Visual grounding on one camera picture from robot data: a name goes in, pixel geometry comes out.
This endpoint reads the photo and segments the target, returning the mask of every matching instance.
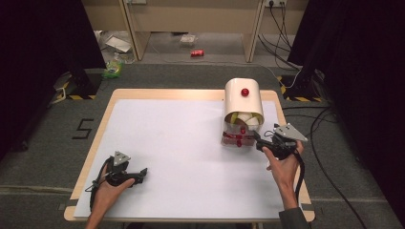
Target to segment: human hand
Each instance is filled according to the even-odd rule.
[[[296,150],[300,155],[304,152],[304,146],[299,140],[297,140]],[[287,210],[297,207],[298,202],[294,193],[294,179],[299,166],[298,160],[293,154],[284,160],[278,160],[267,147],[263,147],[263,152],[270,162],[267,169],[271,171],[277,183],[284,208]]]
[[[102,174],[105,175],[107,165],[104,167]],[[104,218],[105,213],[116,203],[119,196],[125,189],[131,187],[135,180],[133,178],[125,180],[119,186],[113,186],[105,180],[105,176],[99,182],[98,190],[96,191],[95,200],[93,203],[92,214],[90,214],[86,229],[97,228],[99,223]]]

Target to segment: red object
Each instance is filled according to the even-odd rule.
[[[203,50],[192,51],[191,57],[194,57],[194,56],[203,56]]]
[[[242,89],[241,95],[242,95],[243,97],[248,96],[248,95],[249,95],[249,89]]]

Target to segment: electrical outlet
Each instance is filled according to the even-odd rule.
[[[287,0],[266,0],[265,7],[270,7],[270,1],[273,1],[273,8],[281,8],[284,3],[284,7],[287,4]]]

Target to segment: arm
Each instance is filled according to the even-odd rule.
[[[301,141],[297,141],[297,151],[299,154],[304,152]],[[294,178],[299,166],[297,159],[290,155],[278,160],[267,147],[263,147],[263,152],[270,162],[267,169],[273,174],[283,201],[285,211],[279,214],[283,228],[309,228],[294,193]]]
[[[110,185],[105,180],[101,181],[96,192],[95,202],[93,204],[92,213],[87,219],[86,229],[95,229],[101,223],[104,215],[114,205],[118,197],[129,188],[135,180],[133,178],[125,180],[122,184],[115,187]]]

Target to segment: black curtain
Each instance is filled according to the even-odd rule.
[[[79,0],[3,1],[0,159],[27,140],[65,72],[105,68],[86,11]]]
[[[401,0],[309,0],[288,60],[324,72],[348,139],[405,225],[403,9]]]

